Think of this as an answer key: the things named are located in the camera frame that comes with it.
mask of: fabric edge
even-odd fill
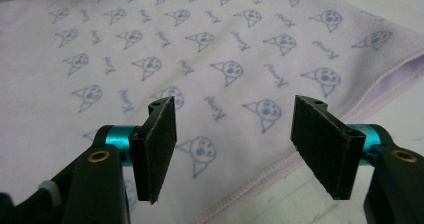
[[[424,76],[424,67],[421,68],[416,74],[411,76],[409,80],[406,80],[390,89],[386,93],[377,97],[373,102],[366,105],[362,111],[357,114],[352,114],[344,117],[346,123],[358,123],[362,122],[366,118],[370,117],[375,111],[383,108],[391,99],[396,98],[403,92],[407,91],[414,83],[418,82]],[[361,103],[355,108],[361,109]]]
[[[367,97],[367,95],[371,92],[371,90],[374,87],[376,87],[384,78],[386,78],[386,77],[390,76],[391,74],[393,74],[395,71],[397,71],[403,65],[405,65],[405,64],[407,64],[407,63],[409,63],[411,61],[414,61],[414,60],[420,58],[423,55],[424,55],[424,50],[420,50],[416,54],[413,54],[410,57],[406,57],[406,58],[402,59],[397,65],[395,65],[394,67],[390,68],[386,72],[382,73],[361,95],[359,95],[359,98],[357,98],[356,101],[354,101],[353,104],[350,105],[338,117],[340,119],[344,120],[344,121],[346,121],[346,120],[349,120],[350,121],[352,119],[353,112],[355,110],[357,110],[357,108],[365,100],[365,98]],[[414,79],[416,79],[416,77],[409,78],[409,82],[408,81],[405,81],[405,82],[403,82],[403,84],[410,84],[410,83],[412,83],[412,81]],[[389,89],[387,91],[387,93],[392,94],[394,89],[401,89],[401,90],[403,90],[404,88],[400,88],[399,85],[395,85],[391,89]],[[383,94],[380,97],[386,97],[387,98],[388,96],[392,96],[392,95],[384,95]]]

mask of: cloth fold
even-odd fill
[[[295,168],[295,95],[349,118],[398,84],[384,77],[424,66],[422,36],[342,0],[16,0],[0,10],[0,190],[15,203],[99,127],[142,124],[150,102],[175,96],[178,143],[159,203],[136,202],[124,170],[134,223],[214,220]]]

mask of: white surface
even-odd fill
[[[374,15],[424,34],[424,0],[346,0]],[[396,144],[424,155],[424,79],[381,108],[363,123],[383,126]],[[366,223],[363,202],[372,167],[358,169],[351,200],[334,201],[303,165],[218,223]]]

